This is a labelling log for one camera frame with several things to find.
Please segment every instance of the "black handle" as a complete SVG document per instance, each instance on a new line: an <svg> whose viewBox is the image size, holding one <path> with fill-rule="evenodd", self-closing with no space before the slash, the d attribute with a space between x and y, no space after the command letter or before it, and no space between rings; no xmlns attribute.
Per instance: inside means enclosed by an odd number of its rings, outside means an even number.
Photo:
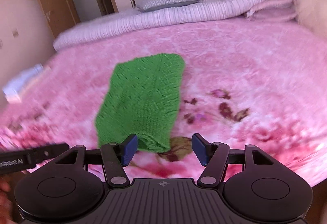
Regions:
<svg viewBox="0 0 327 224"><path fill-rule="evenodd" d="M0 175L33 169L69 149L66 143L0 153Z"/></svg>

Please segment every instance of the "green cloth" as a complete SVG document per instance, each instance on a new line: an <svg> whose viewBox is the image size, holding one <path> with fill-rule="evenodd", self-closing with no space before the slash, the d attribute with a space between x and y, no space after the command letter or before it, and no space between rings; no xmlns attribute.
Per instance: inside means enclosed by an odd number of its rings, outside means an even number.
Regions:
<svg viewBox="0 0 327 224"><path fill-rule="evenodd" d="M184 66L183 58L177 54L158 54L117 64L95 120L99 146L121 143L136 134L139 150L170 150Z"/></svg>

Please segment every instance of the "pink blanket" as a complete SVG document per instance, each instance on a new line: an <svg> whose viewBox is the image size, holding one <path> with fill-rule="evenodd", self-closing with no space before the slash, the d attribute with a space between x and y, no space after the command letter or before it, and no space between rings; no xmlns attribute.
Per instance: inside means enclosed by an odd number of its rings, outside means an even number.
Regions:
<svg viewBox="0 0 327 224"><path fill-rule="evenodd" d="M94 118L114 66L162 52L186 62L172 149L138 152L125 169L131 179L197 180L203 167L191 153L193 133L232 148L255 144L311 186L327 177L327 43L292 22L188 23L60 51L48 77L1 116L1 146L97 148ZM231 167L228 177L238 170ZM99 166L90 171L103 179Z"/></svg>

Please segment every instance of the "black gripper base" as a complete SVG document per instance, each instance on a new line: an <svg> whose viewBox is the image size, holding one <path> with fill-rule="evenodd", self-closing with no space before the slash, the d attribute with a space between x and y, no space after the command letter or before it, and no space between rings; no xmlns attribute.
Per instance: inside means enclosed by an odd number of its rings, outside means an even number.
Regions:
<svg viewBox="0 0 327 224"><path fill-rule="evenodd" d="M89 215L70 224L253 224L232 212L217 191L193 179L134 179L131 186L109 191ZM293 224L305 224L295 220ZM21 224L33 224L23 220Z"/></svg>

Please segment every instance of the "plaid pillow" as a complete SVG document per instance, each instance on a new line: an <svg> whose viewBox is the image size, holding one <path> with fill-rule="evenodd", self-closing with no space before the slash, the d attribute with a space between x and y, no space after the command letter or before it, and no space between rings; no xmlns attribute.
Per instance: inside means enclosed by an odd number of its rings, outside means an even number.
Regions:
<svg viewBox="0 0 327 224"><path fill-rule="evenodd" d="M137 7L142 12L149 12L169 7L187 6L198 2L199 0L142 0Z"/></svg>

